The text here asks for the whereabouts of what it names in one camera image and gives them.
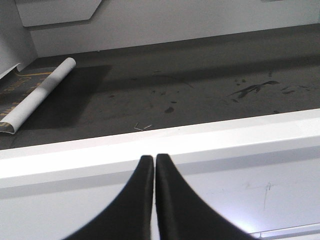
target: white tube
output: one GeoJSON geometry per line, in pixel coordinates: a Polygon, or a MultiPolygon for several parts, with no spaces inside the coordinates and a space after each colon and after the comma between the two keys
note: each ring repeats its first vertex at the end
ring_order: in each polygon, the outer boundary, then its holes
{"type": "Polygon", "coordinates": [[[64,60],[35,90],[0,121],[8,124],[7,129],[2,132],[15,134],[25,120],[75,66],[76,61],[73,58],[68,57],[64,60]]]}

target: metal pin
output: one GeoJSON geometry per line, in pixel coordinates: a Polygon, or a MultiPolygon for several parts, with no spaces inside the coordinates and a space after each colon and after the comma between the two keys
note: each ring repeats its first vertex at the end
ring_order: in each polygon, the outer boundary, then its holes
{"type": "Polygon", "coordinates": [[[137,122],[136,125],[133,128],[136,129],[136,130],[139,130],[139,131],[143,131],[142,129],[138,128],[138,125],[139,125],[139,122],[137,122]]]}
{"type": "Polygon", "coordinates": [[[150,125],[148,125],[148,126],[144,127],[143,129],[148,129],[148,128],[152,127],[152,126],[153,126],[153,125],[152,125],[152,124],[150,124],[150,125]]]}

